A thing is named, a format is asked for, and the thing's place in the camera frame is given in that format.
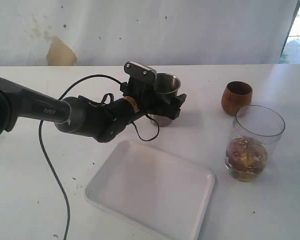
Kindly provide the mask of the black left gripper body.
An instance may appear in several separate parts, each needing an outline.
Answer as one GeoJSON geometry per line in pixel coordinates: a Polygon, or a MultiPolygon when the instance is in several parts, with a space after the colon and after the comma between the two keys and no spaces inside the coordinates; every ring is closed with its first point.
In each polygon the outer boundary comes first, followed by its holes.
{"type": "Polygon", "coordinates": [[[119,99],[119,114],[164,115],[165,101],[156,90],[157,79],[157,75],[150,80],[146,80],[144,76],[130,76],[128,82],[122,83],[120,91],[123,96],[119,99]]]}

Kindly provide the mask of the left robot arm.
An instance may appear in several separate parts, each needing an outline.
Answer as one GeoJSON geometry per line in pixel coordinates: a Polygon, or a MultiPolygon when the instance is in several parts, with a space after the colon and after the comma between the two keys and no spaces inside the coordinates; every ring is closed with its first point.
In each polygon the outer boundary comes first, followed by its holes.
{"type": "Polygon", "coordinates": [[[123,69],[129,75],[127,82],[119,83],[123,96],[110,102],[66,94],[55,99],[0,77],[0,134],[10,132],[23,117],[53,122],[63,133],[107,143],[143,116],[179,117],[186,95],[159,89],[161,73],[133,61],[127,61],[123,69]]]}

